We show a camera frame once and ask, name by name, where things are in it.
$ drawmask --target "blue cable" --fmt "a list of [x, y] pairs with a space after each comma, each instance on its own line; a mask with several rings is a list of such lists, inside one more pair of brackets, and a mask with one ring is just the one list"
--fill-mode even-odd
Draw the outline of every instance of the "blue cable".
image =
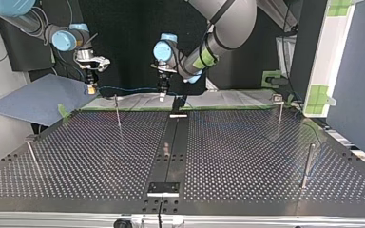
[[99, 90], [102, 89], [115, 89], [120, 90], [123, 92], [137, 92], [137, 91], [144, 91], [144, 90], [157, 90], [157, 88], [151, 88], [151, 87], [142, 87], [142, 88], [119, 88], [119, 87], [113, 87], [113, 86], [103, 86], [100, 87]]

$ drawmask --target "small metal block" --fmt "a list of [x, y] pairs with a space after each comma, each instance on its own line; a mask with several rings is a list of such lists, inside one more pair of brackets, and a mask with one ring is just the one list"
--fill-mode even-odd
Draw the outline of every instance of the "small metal block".
[[149, 184], [147, 195], [150, 197], [178, 196], [180, 184], [178, 182], [152, 182]]
[[272, 95], [272, 103], [274, 103], [274, 105], [281, 105], [284, 103], [283, 101], [283, 97], [281, 94], [273, 94]]

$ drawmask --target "metal bracket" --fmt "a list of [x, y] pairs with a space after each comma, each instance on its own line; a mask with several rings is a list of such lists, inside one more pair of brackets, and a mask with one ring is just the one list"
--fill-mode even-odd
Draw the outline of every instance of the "metal bracket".
[[178, 182], [151, 182], [147, 195], [149, 197], [175, 197], [179, 196], [180, 184]]
[[170, 113], [170, 118], [187, 118], [188, 114], [186, 112], [180, 111], [181, 107], [185, 106], [187, 96], [175, 97], [173, 102], [173, 109]]

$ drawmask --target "gray cloth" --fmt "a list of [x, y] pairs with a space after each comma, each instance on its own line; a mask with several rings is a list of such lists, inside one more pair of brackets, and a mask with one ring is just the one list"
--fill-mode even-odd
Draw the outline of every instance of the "gray cloth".
[[49, 74], [0, 99], [0, 114], [51, 126], [63, 117], [58, 105], [71, 112], [91, 102], [83, 82]]
[[[188, 104], [185, 107], [245, 107], [245, 106], [266, 106], [272, 105], [272, 90], [248, 90], [248, 91], [218, 91], [205, 92], [201, 96], [189, 96]], [[171, 109], [174, 101], [173, 96], [167, 96], [164, 102], [160, 102], [159, 93], [133, 94], [119, 97], [119, 108], [121, 109], [146, 109], [146, 108], [168, 108]], [[115, 100], [98, 98], [83, 109], [114, 109]]]

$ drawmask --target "green tape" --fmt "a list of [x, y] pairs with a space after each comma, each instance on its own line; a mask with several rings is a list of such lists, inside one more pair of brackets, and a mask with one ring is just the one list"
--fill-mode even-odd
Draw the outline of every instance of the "green tape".
[[207, 50], [207, 48], [202, 52], [202, 59], [203, 59], [203, 62], [202, 62], [201, 58], [198, 57], [198, 59], [194, 62], [193, 66], [195, 68], [203, 69], [205, 67], [211, 67], [211, 66], [215, 65], [217, 62], [214, 60], [213, 56], [210, 54], [210, 52]]
[[322, 114], [324, 106], [328, 102], [328, 86], [311, 85], [310, 94], [307, 101], [307, 114]]
[[267, 110], [274, 108], [274, 105], [258, 105], [258, 106], [185, 106], [181, 110], [199, 110], [199, 111], [211, 111], [211, 110]]
[[346, 16], [352, 0], [332, 0], [328, 8], [329, 17]]
[[261, 82], [261, 87], [263, 88], [279, 88], [278, 85], [272, 85], [270, 83], [266, 82], [266, 78], [280, 78], [282, 75], [282, 72], [280, 70], [275, 70], [275, 71], [263, 71], [262, 73], [262, 82]]
[[[118, 108], [119, 111], [123, 112], [144, 112], [144, 111], [171, 111], [171, 107], [142, 107], [142, 108]], [[84, 107], [81, 111], [108, 111], [114, 112], [117, 111], [114, 107]]]
[[67, 112], [67, 109], [64, 107], [63, 104], [58, 104], [58, 112], [61, 114], [62, 118], [67, 118], [70, 116], [70, 113]]

